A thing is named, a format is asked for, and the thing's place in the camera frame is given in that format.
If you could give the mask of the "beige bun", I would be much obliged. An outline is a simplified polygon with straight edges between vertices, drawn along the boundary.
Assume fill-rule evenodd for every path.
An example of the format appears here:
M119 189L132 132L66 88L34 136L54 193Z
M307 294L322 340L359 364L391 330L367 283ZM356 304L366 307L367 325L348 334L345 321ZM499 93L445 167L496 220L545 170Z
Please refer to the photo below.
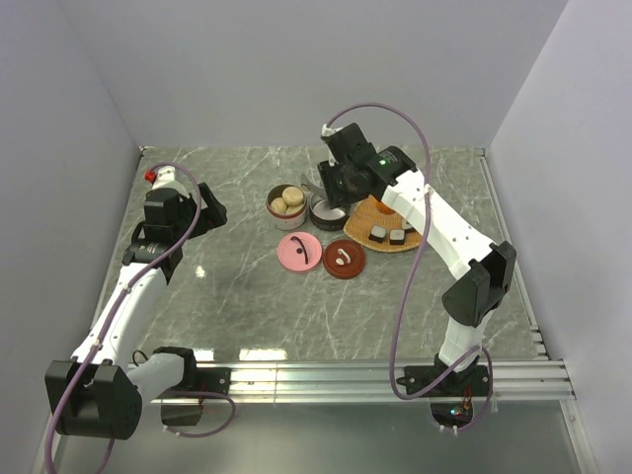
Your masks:
M305 204L303 203L302 205L297 205L297 206L289 206L286 210L284 215L285 216L295 216L295 215L300 215L301 213L303 213L305 211Z
M305 196L302 189L298 187L287 187L281 193L281 198L288 207L303 206Z
M277 197L271 201L270 208L277 214L285 214L287 211L287 203L282 197Z

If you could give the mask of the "metal tongs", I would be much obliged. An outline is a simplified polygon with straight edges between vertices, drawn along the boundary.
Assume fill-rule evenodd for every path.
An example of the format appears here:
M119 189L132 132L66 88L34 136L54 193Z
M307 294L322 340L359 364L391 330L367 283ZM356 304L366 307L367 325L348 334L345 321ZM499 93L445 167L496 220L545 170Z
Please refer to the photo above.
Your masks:
M300 175L301 188L312 195L315 195L321 199L327 199L326 192L323 188L312 183L305 174Z

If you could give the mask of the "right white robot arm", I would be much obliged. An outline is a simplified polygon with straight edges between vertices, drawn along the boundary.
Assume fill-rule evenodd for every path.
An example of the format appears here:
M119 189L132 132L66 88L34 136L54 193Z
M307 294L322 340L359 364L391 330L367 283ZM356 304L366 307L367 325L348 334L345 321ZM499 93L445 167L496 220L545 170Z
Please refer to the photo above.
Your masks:
M490 315L511 287L514 247L476 230L430 186L412 158L396 146L376 150L356 123L324 126L321 138L330 151L318 166L328 203L344 207L375 198L418 231L454 277L441 298L448 324L434 379L442 392L459 393L482 351Z

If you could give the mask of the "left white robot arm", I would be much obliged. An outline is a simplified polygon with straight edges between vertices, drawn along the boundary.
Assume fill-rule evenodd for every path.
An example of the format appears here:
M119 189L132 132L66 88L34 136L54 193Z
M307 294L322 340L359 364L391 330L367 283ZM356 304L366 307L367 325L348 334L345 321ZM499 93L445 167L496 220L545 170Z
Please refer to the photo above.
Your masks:
M184 196L172 182L146 194L144 218L123 252L116 288L101 316L70 359L53 361L45 373L58 434L128 439L145 405L168 391L187 397L198 389L191 349L161 347L142 366L128 365L186 241L227 222L225 206L208 185L197 189L197 196Z

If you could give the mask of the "orange round bun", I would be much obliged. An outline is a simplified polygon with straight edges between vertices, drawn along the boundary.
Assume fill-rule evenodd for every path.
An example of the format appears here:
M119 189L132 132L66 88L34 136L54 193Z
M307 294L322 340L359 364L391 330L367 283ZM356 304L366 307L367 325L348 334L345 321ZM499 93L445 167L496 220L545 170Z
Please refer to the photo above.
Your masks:
M386 204L384 204L382 201L378 201L376 203L376 208L384 214L392 214L394 212L394 210L392 208L390 208L389 206L387 206Z

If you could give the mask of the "white sushi roll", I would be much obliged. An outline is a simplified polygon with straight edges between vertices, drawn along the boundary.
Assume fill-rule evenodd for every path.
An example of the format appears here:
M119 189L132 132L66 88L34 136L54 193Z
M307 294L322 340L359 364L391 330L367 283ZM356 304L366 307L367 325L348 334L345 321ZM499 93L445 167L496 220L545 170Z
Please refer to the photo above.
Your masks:
M369 231L368 240L378 244L384 243L388 238L388 231L379 225L373 225Z
M393 246L403 245L406 241L406 231L404 229L392 229L389 232L389 244Z

